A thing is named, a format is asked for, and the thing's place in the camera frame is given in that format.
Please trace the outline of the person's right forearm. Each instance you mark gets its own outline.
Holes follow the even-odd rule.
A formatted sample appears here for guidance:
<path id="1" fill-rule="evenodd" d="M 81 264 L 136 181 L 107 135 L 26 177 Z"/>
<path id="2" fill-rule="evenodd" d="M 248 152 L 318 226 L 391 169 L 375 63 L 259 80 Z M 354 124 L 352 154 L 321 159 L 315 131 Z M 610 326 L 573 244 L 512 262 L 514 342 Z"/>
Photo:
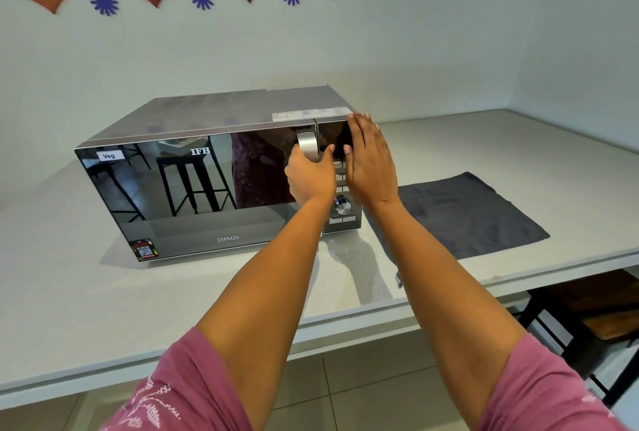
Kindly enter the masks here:
<path id="1" fill-rule="evenodd" d="M 479 421 L 526 331 L 404 208 L 397 195 L 367 204 L 395 258 L 443 383 L 468 428 Z"/>

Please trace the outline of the silver microwave oven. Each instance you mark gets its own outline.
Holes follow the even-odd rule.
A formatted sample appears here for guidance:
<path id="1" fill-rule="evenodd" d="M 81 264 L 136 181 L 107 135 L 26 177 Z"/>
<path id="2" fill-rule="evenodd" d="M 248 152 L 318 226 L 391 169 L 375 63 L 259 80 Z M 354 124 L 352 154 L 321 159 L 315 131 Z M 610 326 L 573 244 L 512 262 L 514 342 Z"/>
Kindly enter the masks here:
<path id="1" fill-rule="evenodd" d="M 349 104 L 329 85 L 156 98 L 75 148 L 140 263 L 271 241 L 299 210 L 285 167 L 334 146 L 321 235 L 357 230 L 346 183 Z"/>

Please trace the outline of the black stool with wooden seat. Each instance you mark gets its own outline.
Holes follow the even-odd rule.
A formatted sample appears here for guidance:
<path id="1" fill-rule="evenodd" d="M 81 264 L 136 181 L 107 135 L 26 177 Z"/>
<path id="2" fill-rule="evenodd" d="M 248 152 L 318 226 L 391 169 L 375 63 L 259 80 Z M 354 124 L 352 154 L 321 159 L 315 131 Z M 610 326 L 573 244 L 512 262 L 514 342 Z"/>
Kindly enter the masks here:
<path id="1" fill-rule="evenodd" d="M 609 388 L 603 404 L 614 405 L 639 379 L 639 278 L 625 269 L 557 283 L 528 291 L 530 300 L 519 315 L 524 328 L 547 312 L 572 337 L 562 358 L 579 376 L 598 384 L 595 370 L 613 352 L 636 347 L 635 354 Z"/>

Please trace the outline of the dark grey cloth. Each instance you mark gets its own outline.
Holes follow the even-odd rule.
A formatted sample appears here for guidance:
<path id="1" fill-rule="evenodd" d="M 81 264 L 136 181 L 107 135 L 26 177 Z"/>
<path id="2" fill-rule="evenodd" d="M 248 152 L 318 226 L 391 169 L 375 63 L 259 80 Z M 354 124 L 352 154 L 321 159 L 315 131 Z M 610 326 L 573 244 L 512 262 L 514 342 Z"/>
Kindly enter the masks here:
<path id="1" fill-rule="evenodd" d="M 407 211 L 457 259 L 549 239 L 547 231 L 470 172 L 401 185 Z"/>

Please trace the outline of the person's left forearm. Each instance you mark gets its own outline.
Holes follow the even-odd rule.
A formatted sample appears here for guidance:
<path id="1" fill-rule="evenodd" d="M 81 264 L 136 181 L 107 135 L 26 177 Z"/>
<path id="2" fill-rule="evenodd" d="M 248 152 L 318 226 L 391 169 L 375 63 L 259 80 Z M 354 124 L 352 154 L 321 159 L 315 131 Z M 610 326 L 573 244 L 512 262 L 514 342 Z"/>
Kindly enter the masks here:
<path id="1" fill-rule="evenodd" d="M 307 298 L 334 192 L 310 196 L 197 323 L 255 431 L 267 424 Z"/>

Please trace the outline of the person's right hand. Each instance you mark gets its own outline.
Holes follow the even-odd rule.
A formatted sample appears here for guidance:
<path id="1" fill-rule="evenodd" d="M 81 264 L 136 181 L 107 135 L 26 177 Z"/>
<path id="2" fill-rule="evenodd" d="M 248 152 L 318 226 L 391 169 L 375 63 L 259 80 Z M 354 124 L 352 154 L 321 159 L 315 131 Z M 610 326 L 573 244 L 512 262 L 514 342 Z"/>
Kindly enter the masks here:
<path id="1" fill-rule="evenodd" d="M 351 133 L 350 145 L 354 148 L 355 182 L 347 182 L 357 203 L 373 213 L 395 209 L 400 205 L 395 164 L 388 152 L 379 152 L 374 139 L 372 121 L 372 145 L 363 145 L 356 122 L 356 113 L 347 118 Z"/>

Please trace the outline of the pink embroidered shirt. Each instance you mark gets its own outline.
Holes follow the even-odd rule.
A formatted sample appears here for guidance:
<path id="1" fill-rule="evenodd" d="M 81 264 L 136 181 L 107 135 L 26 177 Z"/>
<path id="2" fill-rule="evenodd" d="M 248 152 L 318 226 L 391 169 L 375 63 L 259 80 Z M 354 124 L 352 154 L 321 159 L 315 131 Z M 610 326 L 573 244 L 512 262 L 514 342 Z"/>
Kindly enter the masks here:
<path id="1" fill-rule="evenodd" d="M 99 431 L 254 431 L 221 357 L 196 328 Z M 531 334 L 510 354 L 476 431 L 629 431 Z"/>

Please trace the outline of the person's left hand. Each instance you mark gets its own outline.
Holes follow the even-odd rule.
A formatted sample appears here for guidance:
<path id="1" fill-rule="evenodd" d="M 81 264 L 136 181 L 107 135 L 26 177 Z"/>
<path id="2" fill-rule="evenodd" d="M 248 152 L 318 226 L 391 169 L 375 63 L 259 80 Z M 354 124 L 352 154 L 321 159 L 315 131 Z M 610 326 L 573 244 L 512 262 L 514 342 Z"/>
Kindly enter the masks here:
<path id="1" fill-rule="evenodd" d="M 324 209 L 330 208 L 336 191 L 335 167 L 319 167 L 318 162 L 309 160 L 295 144 L 285 174 L 290 193 L 301 207 L 313 202 Z"/>

